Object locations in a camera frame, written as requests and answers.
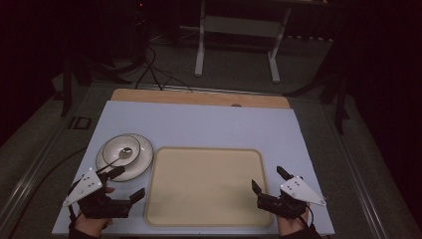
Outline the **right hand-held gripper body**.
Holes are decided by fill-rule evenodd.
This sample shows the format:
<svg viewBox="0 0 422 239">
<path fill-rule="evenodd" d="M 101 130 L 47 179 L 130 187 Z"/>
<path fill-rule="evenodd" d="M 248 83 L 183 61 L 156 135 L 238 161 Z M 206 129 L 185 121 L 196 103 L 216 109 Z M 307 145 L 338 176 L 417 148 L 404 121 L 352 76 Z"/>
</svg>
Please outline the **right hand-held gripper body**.
<svg viewBox="0 0 422 239">
<path fill-rule="evenodd" d="M 308 204 L 326 206 L 325 200 L 305 181 L 294 176 L 280 185 L 278 197 L 266 194 L 257 197 L 257 207 L 286 219 L 296 219 L 306 212 Z"/>
</svg>

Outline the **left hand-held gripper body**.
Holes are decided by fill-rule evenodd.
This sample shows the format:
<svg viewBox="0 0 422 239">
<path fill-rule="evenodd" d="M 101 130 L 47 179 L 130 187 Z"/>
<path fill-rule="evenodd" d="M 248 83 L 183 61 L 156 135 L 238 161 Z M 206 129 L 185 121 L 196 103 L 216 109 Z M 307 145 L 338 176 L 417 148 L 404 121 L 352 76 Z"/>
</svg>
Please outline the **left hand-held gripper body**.
<svg viewBox="0 0 422 239">
<path fill-rule="evenodd" d="M 112 199 L 106 195 L 106 174 L 90 168 L 71 186 L 63 206 L 71 208 L 73 203 L 77 203 L 87 218 L 127 218 L 133 203 L 129 198 Z"/>
</svg>

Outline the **metal spoon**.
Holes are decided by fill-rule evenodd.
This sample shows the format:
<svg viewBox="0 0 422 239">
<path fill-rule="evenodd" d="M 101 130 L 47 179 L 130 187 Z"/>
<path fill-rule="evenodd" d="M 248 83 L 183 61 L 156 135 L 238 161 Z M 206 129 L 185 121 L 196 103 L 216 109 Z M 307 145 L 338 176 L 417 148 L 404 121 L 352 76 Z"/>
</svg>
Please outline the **metal spoon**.
<svg viewBox="0 0 422 239">
<path fill-rule="evenodd" d="M 118 158 L 115 159 L 113 162 L 108 163 L 106 166 L 102 167 L 101 169 L 98 170 L 98 173 L 102 172 L 103 170 L 105 170 L 106 168 L 112 166 L 115 162 L 117 162 L 120 159 L 126 159 L 131 157 L 132 155 L 132 149 L 130 147 L 125 147 L 123 148 L 119 154 L 118 154 Z"/>
</svg>

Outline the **white bowl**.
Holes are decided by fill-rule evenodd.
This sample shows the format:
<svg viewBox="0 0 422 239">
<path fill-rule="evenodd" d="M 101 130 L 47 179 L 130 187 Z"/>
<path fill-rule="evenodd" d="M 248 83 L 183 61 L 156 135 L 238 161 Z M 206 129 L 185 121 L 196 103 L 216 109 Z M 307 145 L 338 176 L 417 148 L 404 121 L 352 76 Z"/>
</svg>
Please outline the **white bowl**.
<svg viewBox="0 0 422 239">
<path fill-rule="evenodd" d="M 134 162 L 140 153 L 140 143 L 132 135 L 119 135 L 110 139 L 103 149 L 103 160 L 106 164 L 113 162 L 118 158 L 119 152 L 125 148 L 130 147 L 132 149 L 132 155 L 126 159 L 120 159 L 115 162 L 112 166 L 126 166 Z"/>
</svg>

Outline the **white round plate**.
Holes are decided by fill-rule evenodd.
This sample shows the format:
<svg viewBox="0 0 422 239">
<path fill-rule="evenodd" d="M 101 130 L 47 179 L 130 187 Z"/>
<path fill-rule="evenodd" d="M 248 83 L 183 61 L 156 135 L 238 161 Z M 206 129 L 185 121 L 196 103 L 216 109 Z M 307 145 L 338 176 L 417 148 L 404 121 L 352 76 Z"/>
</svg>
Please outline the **white round plate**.
<svg viewBox="0 0 422 239">
<path fill-rule="evenodd" d="M 150 141 L 145 138 L 144 136 L 136 133 L 124 133 L 120 135 L 132 135 L 134 136 L 140 143 L 140 153 L 137 159 L 129 165 L 124 166 L 125 173 L 116 177 L 113 181 L 122 182 L 122 181 L 129 181 L 135 179 L 136 177 L 143 174 L 148 167 L 150 166 L 152 159 L 153 159 L 153 147 Z M 106 166 L 106 163 L 103 160 L 103 149 L 105 144 L 101 147 L 97 154 L 96 158 L 96 166 L 97 169 L 101 169 L 102 167 Z M 113 168 L 117 166 L 110 166 L 105 169 L 105 172 L 109 172 Z"/>
</svg>

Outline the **person's right hand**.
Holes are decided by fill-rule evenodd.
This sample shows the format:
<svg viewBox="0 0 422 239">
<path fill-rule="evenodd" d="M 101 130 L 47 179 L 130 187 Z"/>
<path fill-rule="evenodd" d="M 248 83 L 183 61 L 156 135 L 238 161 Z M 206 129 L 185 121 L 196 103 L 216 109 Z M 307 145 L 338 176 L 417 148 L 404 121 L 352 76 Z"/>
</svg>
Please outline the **person's right hand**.
<svg viewBox="0 0 422 239">
<path fill-rule="evenodd" d="M 301 230 L 304 230 L 308 227 L 309 213 L 306 211 L 301 215 L 300 218 L 296 219 L 286 219 L 278 216 L 278 229 L 280 236 L 287 236 Z"/>
</svg>

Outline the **person's left hand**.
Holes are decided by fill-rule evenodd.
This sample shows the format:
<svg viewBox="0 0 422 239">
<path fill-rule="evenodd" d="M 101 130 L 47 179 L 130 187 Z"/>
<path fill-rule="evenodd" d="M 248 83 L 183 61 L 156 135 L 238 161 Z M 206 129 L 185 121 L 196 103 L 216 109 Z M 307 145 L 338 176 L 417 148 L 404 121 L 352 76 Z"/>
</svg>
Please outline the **person's left hand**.
<svg viewBox="0 0 422 239">
<path fill-rule="evenodd" d="M 102 236 L 103 230 L 109 225 L 112 225 L 110 218 L 93 219 L 87 218 L 84 214 L 81 214 L 75 222 L 77 230 L 97 238 Z"/>
</svg>

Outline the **beige tray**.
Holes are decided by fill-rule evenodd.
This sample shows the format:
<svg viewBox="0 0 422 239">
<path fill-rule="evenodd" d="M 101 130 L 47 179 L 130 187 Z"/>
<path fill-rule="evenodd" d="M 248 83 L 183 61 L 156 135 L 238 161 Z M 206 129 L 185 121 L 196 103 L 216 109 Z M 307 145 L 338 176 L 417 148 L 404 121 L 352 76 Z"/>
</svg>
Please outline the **beige tray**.
<svg viewBox="0 0 422 239">
<path fill-rule="evenodd" d="M 159 227 L 266 227 L 252 183 L 267 182 L 254 149 L 163 147 L 152 166 L 145 221 Z"/>
</svg>

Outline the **black floor socket box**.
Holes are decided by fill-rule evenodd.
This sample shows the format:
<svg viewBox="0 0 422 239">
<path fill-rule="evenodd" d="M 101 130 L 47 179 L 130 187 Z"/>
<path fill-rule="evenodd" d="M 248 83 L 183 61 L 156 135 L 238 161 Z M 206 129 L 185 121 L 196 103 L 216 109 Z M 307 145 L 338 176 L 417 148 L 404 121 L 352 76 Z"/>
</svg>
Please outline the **black floor socket box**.
<svg viewBox="0 0 422 239">
<path fill-rule="evenodd" d="M 68 129 L 85 130 L 89 129 L 91 124 L 91 118 L 72 117 L 71 122 L 68 125 Z"/>
</svg>

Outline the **light blue table mat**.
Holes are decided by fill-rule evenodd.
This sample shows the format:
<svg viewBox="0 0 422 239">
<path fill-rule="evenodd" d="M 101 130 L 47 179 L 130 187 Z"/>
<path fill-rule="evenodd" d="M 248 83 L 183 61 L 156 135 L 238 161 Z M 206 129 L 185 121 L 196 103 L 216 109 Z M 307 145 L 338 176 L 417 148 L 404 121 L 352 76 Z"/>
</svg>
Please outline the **light blue table mat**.
<svg viewBox="0 0 422 239">
<path fill-rule="evenodd" d="M 194 106 L 108 101 L 76 174 L 78 180 L 95 167 L 97 153 L 110 138 L 122 133 L 139 133 L 154 150 L 164 146 L 204 146 L 252 148 L 262 158 L 269 194 L 280 193 L 280 165 L 302 176 L 310 188 L 322 196 L 313 163 L 293 110 L 246 107 Z M 123 183 L 110 182 L 117 198 L 127 198 L 146 187 L 151 193 L 151 168 L 140 177 Z M 277 223 L 265 227 L 156 227 L 144 220 L 145 200 L 136 203 L 126 219 L 115 219 L 105 236 L 261 236 L 276 234 Z"/>
</svg>

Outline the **black metal stand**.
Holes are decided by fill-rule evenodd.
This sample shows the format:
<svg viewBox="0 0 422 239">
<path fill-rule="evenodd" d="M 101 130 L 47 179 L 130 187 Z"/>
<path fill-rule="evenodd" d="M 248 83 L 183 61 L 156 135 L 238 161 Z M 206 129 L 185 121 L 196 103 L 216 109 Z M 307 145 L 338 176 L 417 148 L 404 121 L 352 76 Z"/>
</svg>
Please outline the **black metal stand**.
<svg viewBox="0 0 422 239">
<path fill-rule="evenodd" d="M 344 135 L 342 125 L 343 119 L 346 117 L 344 105 L 348 79 L 349 74 L 330 74 L 325 77 L 316 78 L 310 84 L 307 84 L 297 90 L 284 93 L 284 96 L 298 97 L 313 89 L 323 87 L 323 90 L 319 95 L 319 101 L 322 104 L 327 105 L 333 100 L 336 100 L 334 126 L 339 134 Z"/>
<path fill-rule="evenodd" d="M 58 93 L 59 99 L 63 102 L 61 116 L 66 116 L 72 106 L 73 78 L 76 78 L 82 86 L 88 86 L 92 82 L 90 71 L 94 71 L 102 76 L 105 76 L 109 81 L 118 84 L 129 84 L 129 81 L 124 80 L 119 76 L 119 74 L 130 72 L 138 66 L 139 60 L 136 60 L 128 66 L 111 69 L 95 62 L 83 54 L 65 53 L 63 57 L 63 86 Z"/>
</svg>

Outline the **white metal stand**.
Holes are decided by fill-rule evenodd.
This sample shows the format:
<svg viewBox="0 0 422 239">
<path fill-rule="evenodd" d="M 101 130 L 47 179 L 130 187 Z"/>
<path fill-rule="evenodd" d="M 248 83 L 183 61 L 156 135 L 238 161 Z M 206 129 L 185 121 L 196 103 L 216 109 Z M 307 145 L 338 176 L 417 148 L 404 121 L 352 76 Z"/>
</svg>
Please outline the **white metal stand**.
<svg viewBox="0 0 422 239">
<path fill-rule="evenodd" d="M 203 74 L 205 57 L 205 33 L 213 32 L 273 38 L 275 40 L 275 44 L 274 47 L 267 52 L 267 58 L 272 81 L 274 84 L 279 84 L 281 82 L 281 77 L 277 64 L 277 55 L 284 38 L 291 12 L 291 8 L 284 10 L 282 12 L 282 20 L 280 22 L 213 16 L 206 14 L 206 0 L 201 0 L 199 18 L 199 44 L 195 62 L 194 76 L 201 77 Z"/>
</svg>

